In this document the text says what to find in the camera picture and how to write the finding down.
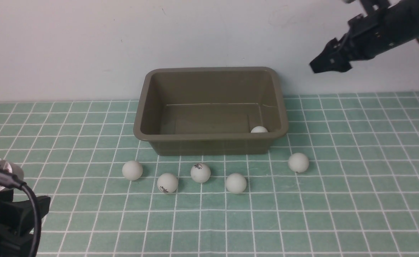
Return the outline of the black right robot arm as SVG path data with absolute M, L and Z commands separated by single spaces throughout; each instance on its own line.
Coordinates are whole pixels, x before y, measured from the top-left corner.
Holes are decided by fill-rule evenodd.
M 331 39 L 310 62 L 311 70 L 347 72 L 351 62 L 372 60 L 379 54 L 415 40 L 419 44 L 419 0 L 361 0 L 366 14 L 348 21 L 348 32 Z

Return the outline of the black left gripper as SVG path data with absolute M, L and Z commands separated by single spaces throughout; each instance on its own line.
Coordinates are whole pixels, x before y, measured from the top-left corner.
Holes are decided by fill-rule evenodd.
M 0 257 L 35 257 L 33 204 L 13 199 L 12 189 L 0 192 Z

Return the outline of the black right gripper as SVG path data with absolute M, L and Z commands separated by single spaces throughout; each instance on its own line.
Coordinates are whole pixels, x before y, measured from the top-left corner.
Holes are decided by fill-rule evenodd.
M 353 68 L 350 61 L 371 60 L 392 49 L 395 42 L 388 32 L 387 10 L 381 7 L 366 16 L 360 14 L 349 20 L 347 37 L 331 39 L 322 53 L 309 63 L 311 70 L 315 74 L 348 72 Z

